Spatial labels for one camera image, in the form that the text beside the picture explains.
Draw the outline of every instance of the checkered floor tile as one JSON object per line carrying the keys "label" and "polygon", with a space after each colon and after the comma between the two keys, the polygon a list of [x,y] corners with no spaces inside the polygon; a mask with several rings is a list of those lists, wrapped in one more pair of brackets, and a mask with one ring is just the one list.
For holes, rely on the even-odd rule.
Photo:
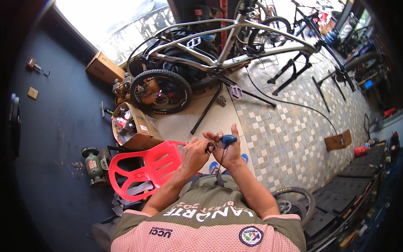
{"label": "checkered floor tile", "polygon": [[[327,51],[324,56],[331,58]],[[276,85],[267,84],[290,58],[296,53],[282,54],[275,59],[267,57],[260,62],[254,60],[248,71],[254,83],[269,96],[292,74],[292,67],[279,79]],[[338,83],[346,97],[343,100],[332,79],[327,79],[321,87],[329,105],[328,113],[312,76],[321,79],[328,70],[334,69],[335,61],[326,59],[321,54],[310,57],[313,66],[283,89],[278,96],[281,101],[289,101],[312,107],[323,113],[333,123],[337,133],[350,129],[352,144],[346,149],[327,152],[324,138],[335,135],[330,123],[319,113],[301,106],[276,102],[277,107],[243,95],[243,99],[234,99],[256,179],[269,191],[286,186],[301,186],[314,191],[326,184],[354,157],[354,149],[367,140],[363,127],[364,113],[370,114],[370,107],[359,91],[352,92],[348,85]],[[296,63],[297,70],[304,64]],[[264,97],[250,82],[246,69],[230,75],[244,90]]]}

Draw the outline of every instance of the blue flip-flop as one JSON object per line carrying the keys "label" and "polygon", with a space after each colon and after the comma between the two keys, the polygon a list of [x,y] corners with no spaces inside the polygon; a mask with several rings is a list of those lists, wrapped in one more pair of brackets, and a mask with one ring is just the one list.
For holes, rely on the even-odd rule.
{"label": "blue flip-flop", "polygon": [[218,170],[218,163],[216,161],[214,161],[210,164],[210,174],[213,175],[213,172],[217,171],[217,170]]}
{"label": "blue flip-flop", "polygon": [[242,154],[241,157],[246,160],[246,163],[248,163],[249,158],[247,154]]}

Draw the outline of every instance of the hand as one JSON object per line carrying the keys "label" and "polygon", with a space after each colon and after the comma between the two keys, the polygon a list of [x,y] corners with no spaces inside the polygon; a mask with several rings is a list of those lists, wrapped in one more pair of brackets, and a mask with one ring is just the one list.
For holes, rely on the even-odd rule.
{"label": "hand", "polygon": [[176,173],[185,180],[189,180],[198,172],[208,161],[210,153],[205,153],[209,140],[203,138],[198,140],[192,138],[190,142],[182,149],[182,164],[178,167]]}
{"label": "hand", "polygon": [[203,136],[206,139],[208,139],[209,141],[212,141],[213,143],[215,143],[217,146],[217,151],[213,153],[214,158],[217,160],[218,163],[220,163],[223,167],[225,167],[229,171],[230,171],[231,167],[234,166],[234,164],[237,164],[237,163],[244,164],[245,163],[242,161],[242,158],[241,158],[241,140],[239,139],[239,133],[237,130],[236,123],[232,124],[231,133],[233,136],[235,136],[238,139],[238,141],[228,145],[226,150],[224,150],[222,148],[223,143],[220,141],[220,139],[222,139],[222,136],[225,135],[223,132],[218,132],[217,134],[214,134],[211,131],[203,132]]}

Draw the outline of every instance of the dark blue wall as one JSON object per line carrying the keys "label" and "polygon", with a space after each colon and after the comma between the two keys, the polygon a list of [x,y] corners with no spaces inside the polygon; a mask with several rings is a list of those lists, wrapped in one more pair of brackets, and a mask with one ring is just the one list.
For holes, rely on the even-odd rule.
{"label": "dark blue wall", "polygon": [[[73,163],[84,162],[84,146],[115,145],[100,108],[102,100],[114,108],[114,97],[110,85],[85,72],[87,59],[59,42],[68,39],[38,27],[16,61],[10,89],[20,97],[22,123],[13,168],[29,217],[51,250],[101,251],[87,233],[114,214],[113,189],[90,188],[85,167],[77,170]],[[31,56],[50,71],[48,78],[26,69]],[[39,91],[37,100],[27,96],[29,87]]]}

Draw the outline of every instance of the green bench grinder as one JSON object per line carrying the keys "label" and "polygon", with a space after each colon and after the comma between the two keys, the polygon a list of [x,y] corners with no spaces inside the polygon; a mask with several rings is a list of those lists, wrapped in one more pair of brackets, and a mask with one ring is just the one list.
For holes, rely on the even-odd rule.
{"label": "green bench grinder", "polygon": [[88,176],[91,178],[89,185],[102,184],[108,182],[107,176],[104,175],[104,170],[108,171],[106,160],[101,160],[98,157],[98,148],[84,147],[81,150],[82,156],[85,158],[85,167],[87,168]]}

